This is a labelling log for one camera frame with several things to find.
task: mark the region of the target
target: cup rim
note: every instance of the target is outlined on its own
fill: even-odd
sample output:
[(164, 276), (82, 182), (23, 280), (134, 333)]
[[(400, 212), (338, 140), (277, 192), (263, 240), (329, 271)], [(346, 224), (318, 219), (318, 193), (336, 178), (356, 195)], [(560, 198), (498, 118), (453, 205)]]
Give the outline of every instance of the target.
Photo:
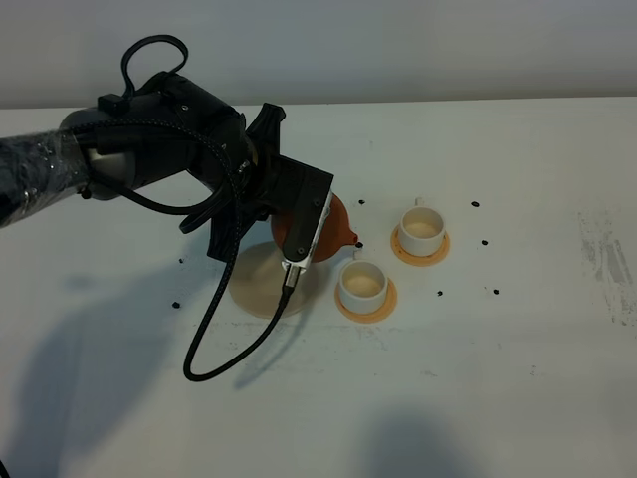
[[(436, 214), (438, 214), (438, 217), (440, 217), (440, 220), (442, 221), (442, 228), (440, 229), (440, 232), (438, 234), (436, 234), (435, 236), (431, 236), (431, 237), (417, 237), (414, 236), (413, 234), (409, 234), (409, 232), (407, 232), (407, 229), (405, 228), (405, 225), (403, 224), (403, 221), (405, 220), (405, 216), (413, 211), (414, 209), (428, 209), (430, 211), (435, 212)], [(433, 207), (429, 207), (429, 206), (412, 206), (409, 209), (407, 209), (402, 216), (400, 216), (400, 222), (398, 223), (398, 227), (400, 228), (400, 231), (406, 235), (407, 237), (409, 237), (410, 239), (413, 239), (414, 241), (431, 241), (434, 239), (438, 239), (441, 235), (443, 235), (445, 233), (445, 230), (447, 229), (447, 224), (445, 223), (445, 218), (443, 217), (442, 214), (440, 214), (440, 212), (438, 212), (437, 209), (434, 209)]]
[[(373, 296), (369, 296), (369, 297), (361, 297), (358, 296), (356, 294), (354, 294), (353, 292), (351, 292), (349, 289), (347, 289), (345, 287), (345, 285), (342, 282), (342, 276), (345, 273), (345, 270), (348, 267), (351, 267), (352, 265), (355, 264), (360, 264), (360, 263), (365, 263), (365, 264), (371, 264), (372, 266), (374, 266), (375, 268), (377, 268), (380, 273), (382, 274), (382, 277), (384, 279), (384, 284), (382, 285), (382, 287), (380, 288), (380, 291), (376, 294), (374, 294)], [(354, 259), (353, 261), (349, 261), (347, 264), (345, 264), (342, 269), (340, 269), (340, 273), (338, 274), (338, 286), (343, 290), (346, 291), (348, 294), (350, 294), (352, 297), (356, 298), (356, 300), (358, 301), (363, 301), (363, 302), (369, 302), (369, 301), (373, 301), (374, 299), (378, 299), (380, 296), (382, 296), (385, 291), (387, 290), (387, 288), (389, 287), (389, 276), (387, 276), (387, 274), (385, 273), (385, 271), (383, 270), (382, 267), (380, 267), (378, 264), (376, 264), (375, 262), (372, 261), (368, 261), (366, 259)]]

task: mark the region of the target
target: white table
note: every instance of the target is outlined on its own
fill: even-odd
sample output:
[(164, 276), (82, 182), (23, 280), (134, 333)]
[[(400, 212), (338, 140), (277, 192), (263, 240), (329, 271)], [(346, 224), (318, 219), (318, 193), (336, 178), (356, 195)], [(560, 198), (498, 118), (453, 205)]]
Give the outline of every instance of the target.
[[(207, 228), (183, 236), (178, 218), (124, 199), (66, 200), (0, 231), (12, 476), (635, 476), (637, 99), (286, 111), (282, 152), (335, 174), (365, 254), (397, 286), (394, 314), (362, 326), (338, 312), (340, 253), (311, 310), (190, 383), (183, 357), (222, 269)], [(3, 111), (0, 134), (68, 112)], [(186, 174), (144, 192), (206, 195)], [(452, 243), (426, 269), (388, 244), (417, 195)], [(256, 227), (243, 246), (268, 239)], [(213, 322), (199, 371), (265, 325), (228, 295)]]

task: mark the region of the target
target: white wall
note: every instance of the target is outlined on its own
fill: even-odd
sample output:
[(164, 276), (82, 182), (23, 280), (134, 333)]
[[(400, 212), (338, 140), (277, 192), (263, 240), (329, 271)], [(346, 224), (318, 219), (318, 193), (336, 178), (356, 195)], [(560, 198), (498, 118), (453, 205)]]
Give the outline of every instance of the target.
[[(636, 0), (4, 0), (0, 107), (121, 93), (139, 38), (180, 37), (186, 76), (235, 104), (637, 92)], [(177, 61), (151, 46), (139, 85)]]

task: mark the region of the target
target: cable connector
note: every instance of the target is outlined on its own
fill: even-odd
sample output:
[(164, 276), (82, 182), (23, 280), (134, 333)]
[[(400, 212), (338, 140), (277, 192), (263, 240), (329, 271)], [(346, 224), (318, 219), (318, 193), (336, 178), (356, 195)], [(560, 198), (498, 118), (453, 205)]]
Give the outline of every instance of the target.
[(299, 282), (299, 276), (303, 271), (303, 267), (297, 266), (296, 264), (290, 264), (288, 266), (288, 270), (286, 271), (286, 279), (283, 281), (283, 293), (286, 294), (287, 290), (289, 294), (291, 294), (297, 283)]

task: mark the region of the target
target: wooden coaster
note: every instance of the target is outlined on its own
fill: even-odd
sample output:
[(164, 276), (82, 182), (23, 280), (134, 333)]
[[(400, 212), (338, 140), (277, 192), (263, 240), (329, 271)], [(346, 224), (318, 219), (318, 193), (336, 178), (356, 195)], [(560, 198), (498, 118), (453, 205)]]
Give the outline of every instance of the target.
[(394, 251), (394, 254), (398, 259), (400, 259), (402, 262), (406, 262), (410, 266), (426, 267), (438, 264), (445, 257), (447, 257), (450, 247), (451, 244), (449, 241), (449, 233), (447, 232), (445, 233), (445, 238), (442, 241), (440, 249), (434, 252), (431, 256), (412, 256), (400, 245), (400, 241), (398, 240), (398, 226), (396, 226), (394, 232), (391, 233), (391, 250)]
[(338, 307), (340, 312), (351, 321), (358, 322), (359, 324), (374, 324), (376, 322), (387, 319), (387, 317), (389, 317), (389, 315), (394, 312), (394, 309), (396, 308), (396, 302), (398, 300), (398, 292), (396, 291), (396, 286), (394, 286), (394, 283), (391, 281), (391, 279), (389, 279), (385, 303), (380, 306), (380, 309), (378, 309), (376, 312), (365, 315), (355, 314), (354, 312), (351, 312), (345, 308), (345, 306), (340, 301), (338, 284), (336, 284), (336, 290), (334, 291), (334, 300), (336, 301), (336, 306)]

